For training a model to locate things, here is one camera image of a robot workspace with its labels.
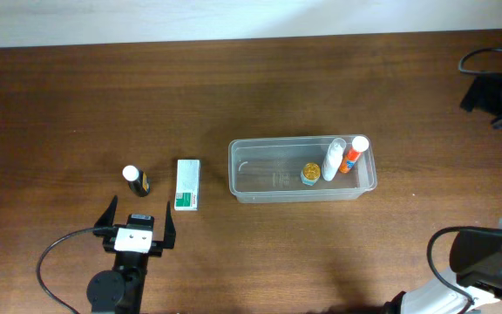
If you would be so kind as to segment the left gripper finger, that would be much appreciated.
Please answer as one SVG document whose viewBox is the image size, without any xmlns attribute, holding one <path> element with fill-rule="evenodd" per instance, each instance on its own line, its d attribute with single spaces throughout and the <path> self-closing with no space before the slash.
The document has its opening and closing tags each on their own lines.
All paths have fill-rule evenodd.
<svg viewBox="0 0 502 314">
<path fill-rule="evenodd" d="M 96 237 L 114 237 L 117 234 L 117 228 L 113 225 L 119 198 L 114 195 L 112 200 L 104 211 L 104 213 L 97 219 L 93 225 L 94 230 L 92 233 Z"/>
<path fill-rule="evenodd" d="M 176 240 L 176 229 L 173 222 L 171 202 L 166 205 L 166 218 L 164 235 L 161 241 L 156 241 L 153 245 L 156 249 L 174 249 Z"/>
</svg>

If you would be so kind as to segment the dark bottle white cap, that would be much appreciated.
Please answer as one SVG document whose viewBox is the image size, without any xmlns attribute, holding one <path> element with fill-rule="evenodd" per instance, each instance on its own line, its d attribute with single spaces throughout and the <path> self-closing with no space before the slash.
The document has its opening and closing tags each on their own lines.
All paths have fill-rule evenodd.
<svg viewBox="0 0 502 314">
<path fill-rule="evenodd" d="M 150 183 L 142 170 L 134 165 L 128 165 L 123 168 L 122 175 L 129 188 L 138 197 L 146 197 L 150 194 Z"/>
</svg>

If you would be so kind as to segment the white green medicine box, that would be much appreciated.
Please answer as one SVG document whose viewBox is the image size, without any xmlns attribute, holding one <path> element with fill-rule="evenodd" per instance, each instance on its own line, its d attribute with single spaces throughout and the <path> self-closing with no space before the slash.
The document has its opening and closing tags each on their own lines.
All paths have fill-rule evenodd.
<svg viewBox="0 0 502 314">
<path fill-rule="evenodd" d="M 177 160 L 174 209 L 196 211 L 200 191 L 200 161 Z"/>
</svg>

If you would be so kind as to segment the orange tube white cap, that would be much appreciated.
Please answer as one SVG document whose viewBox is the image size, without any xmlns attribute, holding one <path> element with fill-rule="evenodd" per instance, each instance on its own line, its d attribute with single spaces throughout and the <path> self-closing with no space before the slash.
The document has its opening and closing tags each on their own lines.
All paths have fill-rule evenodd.
<svg viewBox="0 0 502 314">
<path fill-rule="evenodd" d="M 356 162 L 359 160 L 363 152 L 370 147 L 370 142 L 365 136 L 356 136 L 352 142 L 350 150 L 346 153 L 339 167 L 339 172 L 342 174 L 348 173 Z"/>
</svg>

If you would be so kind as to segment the small jar gold lid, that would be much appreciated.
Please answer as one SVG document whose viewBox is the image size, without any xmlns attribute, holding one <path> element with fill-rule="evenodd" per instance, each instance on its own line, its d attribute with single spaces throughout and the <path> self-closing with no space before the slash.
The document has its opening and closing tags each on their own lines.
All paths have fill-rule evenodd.
<svg viewBox="0 0 502 314">
<path fill-rule="evenodd" d="M 321 176 L 321 168 L 314 162 L 307 163 L 301 171 L 302 183 L 314 186 Z"/>
</svg>

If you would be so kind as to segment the white spray bottle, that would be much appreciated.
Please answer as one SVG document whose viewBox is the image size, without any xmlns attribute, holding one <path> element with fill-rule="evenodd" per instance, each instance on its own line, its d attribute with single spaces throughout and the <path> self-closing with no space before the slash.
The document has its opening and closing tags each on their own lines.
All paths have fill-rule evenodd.
<svg viewBox="0 0 502 314">
<path fill-rule="evenodd" d="M 321 167 L 322 177 L 325 181 L 332 181 L 335 178 L 336 172 L 342 164 L 346 145 L 346 141 L 342 138 L 335 138 L 329 144 Z"/>
</svg>

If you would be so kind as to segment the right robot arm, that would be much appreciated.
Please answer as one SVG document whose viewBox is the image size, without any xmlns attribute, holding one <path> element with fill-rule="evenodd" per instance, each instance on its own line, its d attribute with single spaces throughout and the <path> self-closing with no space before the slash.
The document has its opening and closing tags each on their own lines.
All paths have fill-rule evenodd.
<svg viewBox="0 0 502 314">
<path fill-rule="evenodd" d="M 493 115 L 491 125 L 502 129 L 502 72 L 471 71 L 465 62 L 458 70 L 474 80 L 460 106 Z M 428 241 L 426 258 L 434 277 L 423 287 L 400 292 L 381 308 L 382 313 L 469 313 L 502 302 L 502 217 L 497 228 L 457 226 L 440 229 Z"/>
</svg>

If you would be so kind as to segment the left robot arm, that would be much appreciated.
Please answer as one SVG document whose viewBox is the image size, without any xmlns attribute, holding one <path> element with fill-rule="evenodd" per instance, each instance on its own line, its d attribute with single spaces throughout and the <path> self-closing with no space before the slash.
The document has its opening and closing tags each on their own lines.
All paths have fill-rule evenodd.
<svg viewBox="0 0 502 314">
<path fill-rule="evenodd" d="M 176 230 L 171 206 L 166 206 L 163 239 L 153 239 L 154 218 L 150 215 L 131 214 L 127 223 L 115 224 L 114 217 L 118 198 L 94 224 L 92 232 L 103 239 L 107 253 L 115 255 L 110 270 L 96 274 L 88 283 L 86 296 L 92 313 L 139 313 L 141 309 L 148 261 L 159 258 L 166 249 L 173 249 Z"/>
</svg>

